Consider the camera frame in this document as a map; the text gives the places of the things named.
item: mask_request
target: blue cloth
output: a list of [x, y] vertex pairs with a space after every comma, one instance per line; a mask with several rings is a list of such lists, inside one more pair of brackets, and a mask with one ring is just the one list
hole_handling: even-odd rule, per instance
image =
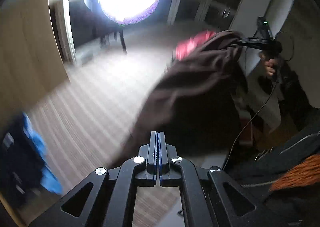
[[47, 151], [46, 151], [46, 145], [44, 140], [35, 130], [33, 130], [31, 121], [27, 116], [27, 114], [23, 113], [23, 117], [24, 117], [23, 132], [30, 140], [32, 140], [32, 142], [37, 148], [39, 155], [45, 161], [45, 165], [42, 169], [41, 185], [50, 192], [62, 194], [62, 186], [60, 182], [53, 175], [53, 173], [51, 172], [50, 168], [46, 163], [45, 156], [47, 155]]

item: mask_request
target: red fabric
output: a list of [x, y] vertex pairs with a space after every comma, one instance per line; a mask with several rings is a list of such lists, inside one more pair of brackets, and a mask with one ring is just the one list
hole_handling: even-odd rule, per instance
[[215, 31], [207, 30], [199, 33], [195, 37], [191, 37], [190, 39], [179, 43], [176, 48], [176, 58], [178, 60], [182, 60], [183, 58], [188, 56], [197, 46], [203, 44], [215, 34]]

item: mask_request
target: person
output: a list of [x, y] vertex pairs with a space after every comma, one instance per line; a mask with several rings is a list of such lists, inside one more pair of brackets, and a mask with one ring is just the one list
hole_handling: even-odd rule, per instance
[[260, 58], [264, 64], [267, 76], [273, 76], [277, 67], [279, 67], [282, 78], [280, 89], [284, 97], [284, 100], [280, 102], [280, 106], [290, 114], [297, 130], [300, 131], [307, 125], [319, 120], [319, 109], [309, 103], [308, 97], [301, 87], [297, 73], [290, 69], [287, 61], [281, 56], [277, 59], [266, 60], [263, 52], [261, 52]]

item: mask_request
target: wooden panel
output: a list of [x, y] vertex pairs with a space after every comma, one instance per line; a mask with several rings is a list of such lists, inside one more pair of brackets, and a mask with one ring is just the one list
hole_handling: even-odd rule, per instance
[[0, 132], [67, 74], [54, 38], [48, 0], [21, 0], [0, 12]]

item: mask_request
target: orange knit fabric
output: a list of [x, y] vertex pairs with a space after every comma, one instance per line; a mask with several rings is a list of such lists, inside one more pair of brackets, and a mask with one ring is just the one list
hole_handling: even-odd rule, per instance
[[280, 177], [271, 185], [270, 190], [307, 186], [318, 182], [320, 182], [320, 155], [312, 155]]

